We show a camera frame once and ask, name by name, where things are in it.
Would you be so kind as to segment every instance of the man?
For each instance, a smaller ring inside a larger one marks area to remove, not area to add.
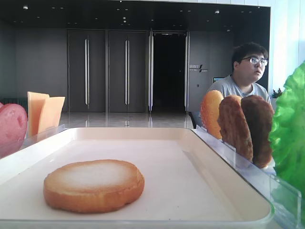
[[[257,84],[268,64],[268,51],[259,44],[249,42],[234,49],[232,56],[233,73],[216,81],[208,89],[220,91],[224,97],[235,94],[244,98],[255,94],[271,103],[265,88]]]

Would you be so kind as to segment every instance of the orange cheese slice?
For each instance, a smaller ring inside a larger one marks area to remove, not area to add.
[[[28,92],[28,136],[34,136],[38,133],[39,118],[45,99],[49,98],[48,94]]]
[[[45,99],[39,118],[38,134],[58,126],[64,101],[65,97]]]

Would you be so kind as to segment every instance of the round bread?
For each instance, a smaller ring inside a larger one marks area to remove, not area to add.
[[[200,109],[202,123],[207,131],[217,139],[222,139],[217,119],[219,117],[219,104],[223,99],[223,94],[220,91],[209,91],[204,96]]]
[[[43,194],[49,206],[78,213],[115,211],[144,189],[139,169],[126,161],[96,160],[65,165],[48,174]]]

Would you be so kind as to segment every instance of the floor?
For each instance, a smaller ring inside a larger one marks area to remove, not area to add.
[[[60,125],[72,127],[182,127],[192,129],[186,113],[62,113]]]

